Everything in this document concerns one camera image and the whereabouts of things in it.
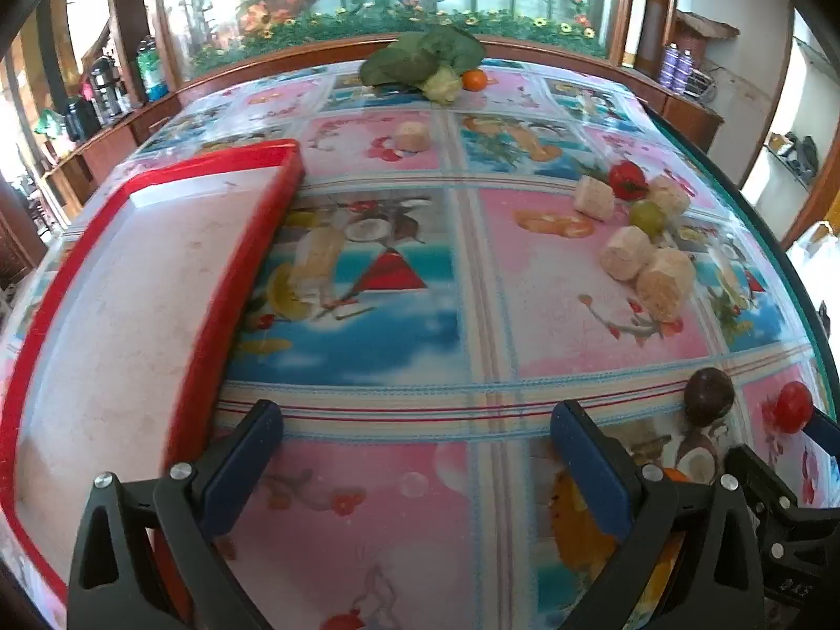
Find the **large orange fruit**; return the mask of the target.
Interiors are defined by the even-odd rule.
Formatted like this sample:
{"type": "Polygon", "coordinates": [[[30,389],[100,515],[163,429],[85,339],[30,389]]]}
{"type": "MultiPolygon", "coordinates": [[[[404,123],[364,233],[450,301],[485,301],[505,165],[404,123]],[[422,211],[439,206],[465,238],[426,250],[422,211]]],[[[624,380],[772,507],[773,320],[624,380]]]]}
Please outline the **large orange fruit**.
{"type": "Polygon", "coordinates": [[[688,482],[689,478],[684,474],[684,472],[680,472],[679,469],[676,468],[665,468],[664,469],[665,475],[668,476],[669,479],[675,482],[688,482]]]}

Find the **dark purple round fruit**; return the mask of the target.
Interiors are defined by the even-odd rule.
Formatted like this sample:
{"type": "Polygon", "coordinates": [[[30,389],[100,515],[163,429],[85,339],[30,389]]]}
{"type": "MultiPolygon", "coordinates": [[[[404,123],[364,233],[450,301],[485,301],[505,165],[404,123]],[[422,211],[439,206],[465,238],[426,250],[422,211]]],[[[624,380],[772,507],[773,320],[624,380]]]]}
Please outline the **dark purple round fruit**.
{"type": "Polygon", "coordinates": [[[684,389],[685,417],[692,427],[709,427],[724,417],[734,403],[728,374],[715,367],[695,371],[684,389]]]}

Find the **large beige block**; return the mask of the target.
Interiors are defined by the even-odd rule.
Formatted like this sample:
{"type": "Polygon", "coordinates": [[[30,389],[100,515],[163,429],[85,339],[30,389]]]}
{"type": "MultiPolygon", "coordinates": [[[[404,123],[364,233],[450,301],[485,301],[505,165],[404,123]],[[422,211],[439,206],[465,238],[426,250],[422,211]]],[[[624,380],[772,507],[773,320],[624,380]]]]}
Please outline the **large beige block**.
{"type": "Polygon", "coordinates": [[[674,321],[694,291],[696,271],[690,257],[674,247],[656,249],[636,277],[639,303],[658,321],[674,321]]]}

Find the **green round fruit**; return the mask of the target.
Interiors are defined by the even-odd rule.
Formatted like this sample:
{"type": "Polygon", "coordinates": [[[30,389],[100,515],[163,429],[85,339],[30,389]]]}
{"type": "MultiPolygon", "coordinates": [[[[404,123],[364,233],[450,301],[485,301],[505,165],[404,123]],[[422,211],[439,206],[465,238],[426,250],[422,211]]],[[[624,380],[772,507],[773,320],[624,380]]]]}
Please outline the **green round fruit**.
{"type": "Polygon", "coordinates": [[[646,236],[656,239],[664,232],[668,216],[658,203],[644,199],[636,201],[629,207],[629,223],[642,230],[646,236]]]}

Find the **red plastic tray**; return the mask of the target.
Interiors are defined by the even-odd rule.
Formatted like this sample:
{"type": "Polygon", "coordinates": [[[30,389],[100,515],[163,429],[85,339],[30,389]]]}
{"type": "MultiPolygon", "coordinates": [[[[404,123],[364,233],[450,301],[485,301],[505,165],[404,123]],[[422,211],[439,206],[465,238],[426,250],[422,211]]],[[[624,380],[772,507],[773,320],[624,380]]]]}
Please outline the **red plastic tray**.
{"type": "Polygon", "coordinates": [[[2,511],[66,597],[101,472],[198,455],[240,315],[303,178],[297,142],[211,152],[121,182],[30,321],[2,405],[2,511]]]}

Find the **colourful fruit print tablecloth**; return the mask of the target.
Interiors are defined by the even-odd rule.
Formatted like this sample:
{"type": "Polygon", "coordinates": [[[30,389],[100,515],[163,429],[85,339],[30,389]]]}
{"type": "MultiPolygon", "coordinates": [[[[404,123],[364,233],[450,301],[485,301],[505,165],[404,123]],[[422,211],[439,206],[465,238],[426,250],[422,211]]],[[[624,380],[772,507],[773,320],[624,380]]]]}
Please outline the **colourful fruit print tablecloth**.
{"type": "MultiPolygon", "coordinates": [[[[705,158],[628,88],[493,62],[451,106],[372,90],[350,62],[180,102],[112,168],[22,291],[2,337],[2,405],[30,321],[92,213],[121,182],[199,155],[292,140],[293,195],[240,315],[202,449],[260,400],[282,444],[215,548],[273,628],[556,628],[614,550],[550,441],[578,401],[642,465],[713,484],[747,445],[800,508],[838,501],[838,466],[774,427],[784,384],[838,407],[832,357],[796,271],[705,158]],[[394,148],[400,122],[432,148],[394,148]],[[631,226],[574,209],[578,179],[635,162],[689,209],[650,239],[690,257],[674,321],[612,279],[600,252],[631,226]],[[685,417],[705,367],[729,412],[685,417]]],[[[2,511],[2,560],[40,617],[67,626],[2,511]]]]}

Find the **purple spray cans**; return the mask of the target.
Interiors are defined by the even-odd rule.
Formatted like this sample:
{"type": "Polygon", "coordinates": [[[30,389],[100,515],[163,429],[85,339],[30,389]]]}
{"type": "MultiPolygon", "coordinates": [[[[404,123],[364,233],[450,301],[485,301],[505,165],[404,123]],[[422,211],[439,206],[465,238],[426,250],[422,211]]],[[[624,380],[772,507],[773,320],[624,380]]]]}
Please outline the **purple spray cans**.
{"type": "Polygon", "coordinates": [[[690,74],[694,69],[694,58],[689,48],[679,48],[670,43],[664,50],[659,70],[659,84],[678,96],[685,94],[690,74]]]}

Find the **black thermos jug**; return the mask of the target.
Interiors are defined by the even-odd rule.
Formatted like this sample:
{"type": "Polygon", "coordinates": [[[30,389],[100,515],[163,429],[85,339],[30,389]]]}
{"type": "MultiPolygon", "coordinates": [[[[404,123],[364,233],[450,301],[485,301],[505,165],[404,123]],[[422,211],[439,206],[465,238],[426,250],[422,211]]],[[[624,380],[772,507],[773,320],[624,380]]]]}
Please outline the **black thermos jug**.
{"type": "Polygon", "coordinates": [[[132,111],[130,97],[118,74],[116,63],[108,56],[92,63],[88,80],[94,91],[98,111],[106,124],[114,124],[132,111]]]}

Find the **small orange by vegetable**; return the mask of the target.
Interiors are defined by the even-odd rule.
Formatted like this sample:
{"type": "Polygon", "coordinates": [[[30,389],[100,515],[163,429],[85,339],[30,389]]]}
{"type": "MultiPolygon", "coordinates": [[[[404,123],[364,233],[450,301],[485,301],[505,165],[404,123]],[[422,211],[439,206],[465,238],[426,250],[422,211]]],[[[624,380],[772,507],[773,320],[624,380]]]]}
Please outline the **small orange by vegetable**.
{"type": "Polygon", "coordinates": [[[461,76],[461,86],[466,91],[480,92],[488,86],[487,74],[481,68],[473,68],[461,76]]]}

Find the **lone beige block far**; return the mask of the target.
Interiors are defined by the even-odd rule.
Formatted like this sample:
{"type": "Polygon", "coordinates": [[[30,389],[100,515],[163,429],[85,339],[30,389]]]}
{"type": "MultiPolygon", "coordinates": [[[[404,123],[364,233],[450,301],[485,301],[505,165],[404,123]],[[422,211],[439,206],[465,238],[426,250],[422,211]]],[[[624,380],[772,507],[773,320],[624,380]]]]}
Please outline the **lone beige block far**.
{"type": "Polygon", "coordinates": [[[404,152],[424,152],[432,148],[432,133],[426,122],[403,121],[393,134],[394,148],[404,152]]]}

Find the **green water bottle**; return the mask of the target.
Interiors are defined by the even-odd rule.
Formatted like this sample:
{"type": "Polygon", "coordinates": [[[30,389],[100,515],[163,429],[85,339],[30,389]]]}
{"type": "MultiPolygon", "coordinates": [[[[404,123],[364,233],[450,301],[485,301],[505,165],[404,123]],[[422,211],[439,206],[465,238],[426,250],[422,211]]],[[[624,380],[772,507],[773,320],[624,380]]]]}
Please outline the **green water bottle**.
{"type": "Polygon", "coordinates": [[[160,53],[156,49],[154,38],[145,36],[138,44],[136,65],[140,72],[145,94],[150,101],[158,101],[168,94],[160,53]]]}

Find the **green leafy vegetable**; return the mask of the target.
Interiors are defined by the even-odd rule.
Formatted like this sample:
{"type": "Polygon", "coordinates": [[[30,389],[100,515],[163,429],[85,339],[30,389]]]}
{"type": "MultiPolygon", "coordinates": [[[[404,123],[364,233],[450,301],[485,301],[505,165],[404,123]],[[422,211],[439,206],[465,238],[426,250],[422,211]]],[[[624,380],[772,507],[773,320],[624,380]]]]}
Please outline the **green leafy vegetable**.
{"type": "Polygon", "coordinates": [[[402,86],[420,91],[429,101],[451,106],[463,89],[463,76],[477,70],[484,46],[467,31],[436,26],[400,34],[370,54],[359,70],[365,86],[402,86]]]}

